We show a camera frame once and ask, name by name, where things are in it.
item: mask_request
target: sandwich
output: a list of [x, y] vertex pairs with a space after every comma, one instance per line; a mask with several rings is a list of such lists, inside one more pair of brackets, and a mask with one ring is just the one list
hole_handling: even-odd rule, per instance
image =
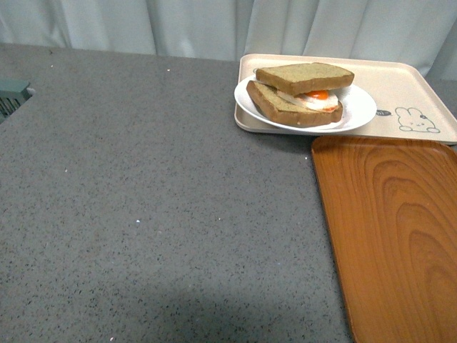
[[354, 73], [325, 63], [302, 63], [256, 69], [246, 87], [254, 104], [271, 121], [298, 127], [338, 122], [343, 104], [335, 89], [350, 86]]

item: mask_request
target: wooden tray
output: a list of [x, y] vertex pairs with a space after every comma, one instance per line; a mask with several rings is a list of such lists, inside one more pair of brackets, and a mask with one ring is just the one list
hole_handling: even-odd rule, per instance
[[312, 146], [357, 342], [457, 342], [457, 154], [434, 141]]
[[[341, 132], [349, 136], [426, 139], [457, 144], [457, 119], [412, 66], [395, 62], [334, 59], [312, 56], [248, 54], [241, 58], [238, 82], [262, 66], [323, 62], [342, 66], [356, 75], [353, 84], [376, 102], [377, 115], [367, 125]], [[243, 130], [266, 134], [299, 134], [253, 118], [235, 106], [235, 122]]]

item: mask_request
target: white plate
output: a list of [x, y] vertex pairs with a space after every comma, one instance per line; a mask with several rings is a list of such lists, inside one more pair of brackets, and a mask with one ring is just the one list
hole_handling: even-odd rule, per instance
[[250, 80], [255, 80], [252, 75], [241, 81], [235, 88], [235, 100], [237, 104], [248, 114], [264, 123], [291, 131], [307, 132], [309, 134], [330, 134], [356, 129], [369, 123], [376, 115], [376, 103], [373, 98], [362, 88], [350, 85], [346, 88], [335, 90], [339, 101], [343, 104], [343, 116], [337, 123], [313, 127], [296, 127], [275, 123], [267, 119], [258, 111], [256, 105], [249, 96], [246, 86]]

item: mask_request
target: curtain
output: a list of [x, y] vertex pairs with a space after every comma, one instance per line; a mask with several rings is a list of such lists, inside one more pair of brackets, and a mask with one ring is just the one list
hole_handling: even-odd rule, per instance
[[457, 80], [456, 0], [2, 0], [0, 42], [238, 61], [410, 64]]

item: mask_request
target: whole wheat bread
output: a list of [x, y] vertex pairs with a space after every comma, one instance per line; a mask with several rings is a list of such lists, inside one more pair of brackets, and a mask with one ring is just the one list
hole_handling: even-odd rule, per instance
[[257, 81], [249, 81], [246, 90], [263, 114], [278, 124], [299, 127], [319, 126], [340, 121], [343, 114], [341, 102], [338, 102], [338, 107], [333, 112], [314, 111], [282, 99], [276, 95], [273, 87]]
[[339, 66], [315, 62], [258, 68], [256, 78], [295, 96], [310, 91], [350, 86], [354, 73]]

